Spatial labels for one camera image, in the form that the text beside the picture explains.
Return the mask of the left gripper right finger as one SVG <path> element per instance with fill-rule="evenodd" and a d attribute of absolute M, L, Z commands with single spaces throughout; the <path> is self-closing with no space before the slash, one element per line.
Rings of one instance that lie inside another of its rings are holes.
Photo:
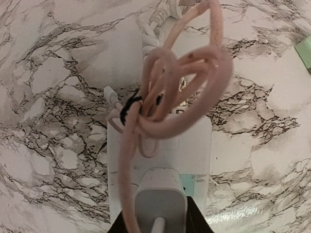
<path fill-rule="evenodd" d="M 214 233 L 200 212 L 194 199 L 187 196 L 188 209 L 186 221 L 186 233 Z"/>

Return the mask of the white pastel power strip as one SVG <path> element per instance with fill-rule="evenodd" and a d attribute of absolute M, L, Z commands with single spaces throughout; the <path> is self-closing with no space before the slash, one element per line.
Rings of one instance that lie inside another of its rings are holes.
<path fill-rule="evenodd" d="M 107 126 L 107 170 L 110 220 L 121 211 L 119 198 L 119 150 L 121 134 Z M 211 121 L 202 117 L 184 133 L 159 142 L 155 157 L 144 158 L 136 152 L 131 163 L 131 186 L 137 190 L 144 174 L 151 168 L 175 169 L 181 176 L 186 195 L 191 196 L 202 214 L 206 212 L 211 158 Z"/>

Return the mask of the white usb charger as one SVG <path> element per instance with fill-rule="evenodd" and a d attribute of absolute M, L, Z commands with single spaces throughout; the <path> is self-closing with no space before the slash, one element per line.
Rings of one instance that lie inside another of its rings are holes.
<path fill-rule="evenodd" d="M 135 216 L 142 233 L 184 233 L 187 197 L 179 173 L 152 168 L 143 176 L 135 200 Z"/>

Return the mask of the green plug adapter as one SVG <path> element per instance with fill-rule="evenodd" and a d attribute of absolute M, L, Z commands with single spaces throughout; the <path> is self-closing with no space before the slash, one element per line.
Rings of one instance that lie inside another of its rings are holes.
<path fill-rule="evenodd" d="M 307 36 L 295 45 L 295 50 L 304 63 L 307 71 L 311 74 L 311 36 Z"/>

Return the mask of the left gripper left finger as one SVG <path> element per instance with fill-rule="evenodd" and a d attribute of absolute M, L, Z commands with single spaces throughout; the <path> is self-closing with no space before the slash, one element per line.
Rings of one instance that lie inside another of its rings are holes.
<path fill-rule="evenodd" d="M 122 211 L 120 211 L 118 217 L 107 233 L 126 233 L 126 226 L 123 221 Z"/>

